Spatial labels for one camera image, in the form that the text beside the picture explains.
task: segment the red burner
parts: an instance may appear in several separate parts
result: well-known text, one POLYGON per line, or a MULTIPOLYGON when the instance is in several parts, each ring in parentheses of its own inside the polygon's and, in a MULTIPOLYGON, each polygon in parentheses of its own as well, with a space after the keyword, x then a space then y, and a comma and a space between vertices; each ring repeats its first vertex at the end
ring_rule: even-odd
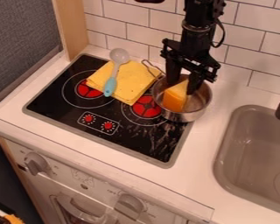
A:
POLYGON ((103 127, 105 128, 105 130, 110 130, 113 128, 113 124, 112 124, 112 122, 105 122, 103 127))
POLYGON ((77 93, 78 95, 89 99, 96 98, 102 95, 102 92, 87 86, 86 80, 83 80, 78 84, 77 93))
POLYGON ((133 111, 142 118, 155 118, 161 114, 161 108, 153 101, 151 95, 142 96, 134 105, 133 111))
POLYGON ((93 118, 91 115, 86 115, 86 116, 85 116, 85 121, 86 121, 87 123, 91 123, 93 120, 94 120, 94 118, 93 118))

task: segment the sink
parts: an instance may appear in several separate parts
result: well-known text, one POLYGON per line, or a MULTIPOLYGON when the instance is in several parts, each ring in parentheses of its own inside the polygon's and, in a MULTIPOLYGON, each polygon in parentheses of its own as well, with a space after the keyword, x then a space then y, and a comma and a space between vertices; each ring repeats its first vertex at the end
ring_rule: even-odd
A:
POLYGON ((228 192, 280 213, 280 121, 275 110, 248 105, 234 111, 213 173, 228 192))

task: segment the white countertop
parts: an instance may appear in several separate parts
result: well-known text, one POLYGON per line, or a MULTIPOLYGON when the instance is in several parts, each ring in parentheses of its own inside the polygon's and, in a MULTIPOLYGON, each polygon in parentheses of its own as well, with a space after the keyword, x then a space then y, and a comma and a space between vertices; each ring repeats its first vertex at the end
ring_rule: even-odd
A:
MULTIPOLYGON (((85 53, 109 57, 108 50, 93 46, 89 46, 85 53)), ((0 103, 1 135, 35 144, 44 151, 72 159, 74 163, 88 169, 95 168, 95 161, 102 161, 147 179, 212 207, 212 220, 220 224, 280 223, 280 213, 226 192, 215 180, 212 169, 232 111, 248 104, 275 109, 280 102, 280 95, 224 80, 210 85, 213 90, 211 105, 193 125, 175 165, 162 169, 23 113, 23 106, 68 64, 64 55, 56 57, 0 103), (74 151, 78 151, 81 157, 74 156, 74 151)))

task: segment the stainless steel pot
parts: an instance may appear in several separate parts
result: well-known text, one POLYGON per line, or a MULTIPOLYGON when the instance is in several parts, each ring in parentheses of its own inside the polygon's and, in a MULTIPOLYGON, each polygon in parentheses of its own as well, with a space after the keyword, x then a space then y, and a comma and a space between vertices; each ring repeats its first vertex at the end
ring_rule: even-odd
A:
MULTIPOLYGON (((187 74, 182 74, 180 80, 187 79, 187 74)), ((162 108, 162 116, 172 122, 189 123, 197 120, 206 112, 207 106, 212 100, 212 90, 204 82, 201 87, 188 98, 182 112, 173 112, 163 106, 164 91, 169 87, 166 77, 159 79, 152 87, 152 96, 158 106, 162 108)))

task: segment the oven handle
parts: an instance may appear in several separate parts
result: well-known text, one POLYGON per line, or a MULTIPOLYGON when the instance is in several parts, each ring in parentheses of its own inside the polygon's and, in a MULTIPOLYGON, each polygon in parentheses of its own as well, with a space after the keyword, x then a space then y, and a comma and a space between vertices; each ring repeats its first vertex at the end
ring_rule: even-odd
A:
POLYGON ((85 221, 89 224, 101 224, 104 223, 104 221, 107 218, 107 215, 104 214, 101 217, 96 217, 88 213, 84 213, 81 210, 79 210, 77 207, 75 207, 71 201, 72 198, 69 196, 66 196, 64 194, 57 196, 57 201, 59 205, 65 209, 68 213, 70 213, 74 218, 85 221))

